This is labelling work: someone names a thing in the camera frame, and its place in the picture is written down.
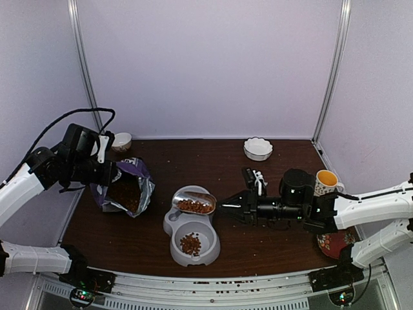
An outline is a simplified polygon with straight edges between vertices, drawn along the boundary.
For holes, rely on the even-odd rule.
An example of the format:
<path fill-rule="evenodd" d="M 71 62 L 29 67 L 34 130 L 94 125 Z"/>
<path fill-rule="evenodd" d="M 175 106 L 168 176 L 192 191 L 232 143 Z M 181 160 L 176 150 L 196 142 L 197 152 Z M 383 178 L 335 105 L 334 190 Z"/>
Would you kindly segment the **purple puppy food bag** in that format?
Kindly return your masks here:
<path fill-rule="evenodd" d="M 124 211 L 135 218 L 149 206 L 156 185 L 141 158 L 123 159 L 116 165 L 110 185 L 90 185 L 92 196 L 102 212 Z"/>

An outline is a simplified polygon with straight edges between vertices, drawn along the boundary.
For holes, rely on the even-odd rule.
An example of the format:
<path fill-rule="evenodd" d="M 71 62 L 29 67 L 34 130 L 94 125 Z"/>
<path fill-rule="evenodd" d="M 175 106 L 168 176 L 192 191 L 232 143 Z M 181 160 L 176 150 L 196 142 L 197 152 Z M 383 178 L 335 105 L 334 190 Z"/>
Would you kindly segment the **metal food scoop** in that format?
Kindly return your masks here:
<path fill-rule="evenodd" d="M 210 215 L 216 210 L 217 200 L 208 193 L 183 191 L 172 198 L 173 208 L 188 214 Z"/>

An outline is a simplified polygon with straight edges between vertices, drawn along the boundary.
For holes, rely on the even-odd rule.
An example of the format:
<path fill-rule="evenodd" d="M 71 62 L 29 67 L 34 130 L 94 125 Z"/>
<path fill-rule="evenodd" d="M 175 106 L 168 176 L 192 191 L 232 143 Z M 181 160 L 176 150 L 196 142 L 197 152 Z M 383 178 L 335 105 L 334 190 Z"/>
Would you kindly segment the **grey double pet bowl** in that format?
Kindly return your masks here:
<path fill-rule="evenodd" d="M 185 192 L 208 194 L 209 191 L 197 185 L 187 185 L 173 195 L 170 210 L 165 214 L 163 229 L 170 237 L 170 254 L 174 261 L 189 265 L 209 265 L 220 254 L 219 237 L 212 225 L 214 213 L 194 214 L 180 211 L 177 203 L 184 200 Z"/>

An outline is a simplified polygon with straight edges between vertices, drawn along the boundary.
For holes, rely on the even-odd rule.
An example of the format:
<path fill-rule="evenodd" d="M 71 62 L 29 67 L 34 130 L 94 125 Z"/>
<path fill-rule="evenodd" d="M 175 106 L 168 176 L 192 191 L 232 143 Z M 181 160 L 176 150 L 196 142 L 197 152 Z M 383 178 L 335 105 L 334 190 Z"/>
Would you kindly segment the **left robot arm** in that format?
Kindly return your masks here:
<path fill-rule="evenodd" d="M 114 134 L 99 134 L 71 124 L 55 147 L 30 151 L 8 181 L 1 184 L 1 223 L 6 223 L 23 205 L 56 183 L 61 192 L 81 185 L 110 185 L 116 164 L 106 158 Z M 1 275 L 11 273 L 67 274 L 79 287 L 93 280 L 86 258 L 73 246 L 33 247 L 1 242 Z"/>

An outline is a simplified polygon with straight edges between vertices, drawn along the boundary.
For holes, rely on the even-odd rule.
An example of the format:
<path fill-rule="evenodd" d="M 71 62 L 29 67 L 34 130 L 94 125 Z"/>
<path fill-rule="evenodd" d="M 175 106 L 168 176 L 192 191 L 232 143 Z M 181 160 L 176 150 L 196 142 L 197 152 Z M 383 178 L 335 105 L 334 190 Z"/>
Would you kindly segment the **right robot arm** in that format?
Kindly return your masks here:
<path fill-rule="evenodd" d="M 279 195 L 267 194 L 265 182 L 250 168 L 243 169 L 247 189 L 217 203 L 217 209 L 238 221 L 257 225 L 260 220 L 297 220 L 315 234 L 336 233 L 363 223 L 390 220 L 371 237 L 346 246 L 331 280 L 346 284 L 374 260 L 412 242 L 412 180 L 359 195 L 333 190 L 316 195 L 316 177 L 301 169 L 287 170 L 279 182 Z"/>

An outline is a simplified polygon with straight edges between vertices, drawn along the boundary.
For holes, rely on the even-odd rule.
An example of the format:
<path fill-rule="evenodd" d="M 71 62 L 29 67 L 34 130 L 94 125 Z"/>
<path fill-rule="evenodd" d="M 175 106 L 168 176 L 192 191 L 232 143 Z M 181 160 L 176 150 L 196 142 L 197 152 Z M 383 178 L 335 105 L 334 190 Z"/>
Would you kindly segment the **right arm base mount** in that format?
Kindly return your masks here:
<path fill-rule="evenodd" d="M 312 271 L 308 279 L 314 293 L 326 291 L 334 305 L 346 307 L 356 301 L 354 284 L 364 279 L 364 272 L 358 267 L 337 265 Z"/>

